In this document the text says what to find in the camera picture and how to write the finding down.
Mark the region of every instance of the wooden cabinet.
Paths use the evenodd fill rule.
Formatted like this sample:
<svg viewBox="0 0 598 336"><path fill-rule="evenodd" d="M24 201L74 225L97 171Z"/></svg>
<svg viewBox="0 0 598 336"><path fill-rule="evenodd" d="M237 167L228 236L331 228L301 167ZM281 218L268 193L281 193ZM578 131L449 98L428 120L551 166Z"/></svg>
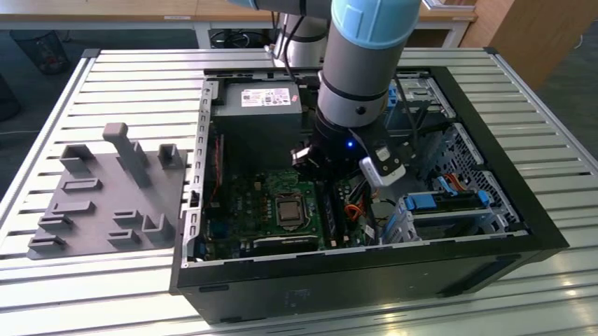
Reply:
<svg viewBox="0 0 598 336"><path fill-rule="evenodd" d="M491 46L539 88L598 17L598 0L477 0L461 47Z"/></svg>

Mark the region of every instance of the light blue cap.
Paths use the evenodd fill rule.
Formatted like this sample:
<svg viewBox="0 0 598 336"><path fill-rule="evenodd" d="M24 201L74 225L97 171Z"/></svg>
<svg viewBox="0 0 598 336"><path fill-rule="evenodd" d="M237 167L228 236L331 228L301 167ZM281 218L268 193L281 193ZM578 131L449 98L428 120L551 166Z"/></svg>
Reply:
<svg viewBox="0 0 598 336"><path fill-rule="evenodd" d="M385 49L409 37L417 24L419 4L420 0L332 0L332 22L351 43L367 49Z"/></svg>
<svg viewBox="0 0 598 336"><path fill-rule="evenodd" d="M255 4L255 0L228 0L228 2L237 6L251 7L252 9L257 10L257 5Z"/></svg>

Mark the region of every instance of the desk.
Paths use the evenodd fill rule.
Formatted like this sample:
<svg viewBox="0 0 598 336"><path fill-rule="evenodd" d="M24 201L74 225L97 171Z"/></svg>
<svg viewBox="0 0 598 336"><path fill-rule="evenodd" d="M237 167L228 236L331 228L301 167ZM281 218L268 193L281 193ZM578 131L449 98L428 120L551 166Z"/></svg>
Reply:
<svg viewBox="0 0 598 336"><path fill-rule="evenodd" d="M445 30L443 47L456 47L475 21L472 12L432 11L423 4L416 29ZM0 29L193 29L209 48L209 29L267 29L269 12L225 0L1 0Z"/></svg>
<svg viewBox="0 0 598 336"><path fill-rule="evenodd" d="M113 152L100 142L101 129L126 122L146 151L162 137L192 162L202 69L272 66L261 50L106 50L78 62L0 203L1 334L504 336L592 330L596 161L500 56L481 49L405 49L400 65L448 67L568 240L567 251L471 295L212 326L182 297L166 293L170 248L28 260L26 243L64 169L56 160L64 144Z"/></svg>

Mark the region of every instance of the cpu socket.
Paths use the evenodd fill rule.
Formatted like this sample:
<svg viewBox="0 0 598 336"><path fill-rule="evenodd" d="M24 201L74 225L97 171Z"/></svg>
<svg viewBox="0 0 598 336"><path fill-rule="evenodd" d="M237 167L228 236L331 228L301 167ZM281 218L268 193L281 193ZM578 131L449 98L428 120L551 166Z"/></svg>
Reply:
<svg viewBox="0 0 598 336"><path fill-rule="evenodd" d="M301 194L280 194L275 199L276 224L287 231L295 231L305 223Z"/></svg>

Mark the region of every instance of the power supply label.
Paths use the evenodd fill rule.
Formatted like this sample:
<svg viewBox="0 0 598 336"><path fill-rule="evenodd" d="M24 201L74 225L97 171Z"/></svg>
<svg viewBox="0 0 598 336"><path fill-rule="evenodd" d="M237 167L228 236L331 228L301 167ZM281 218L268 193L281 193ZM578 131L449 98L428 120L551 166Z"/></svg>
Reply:
<svg viewBox="0 0 598 336"><path fill-rule="evenodd" d="M287 88L243 90L241 107L291 105L291 93Z"/></svg>

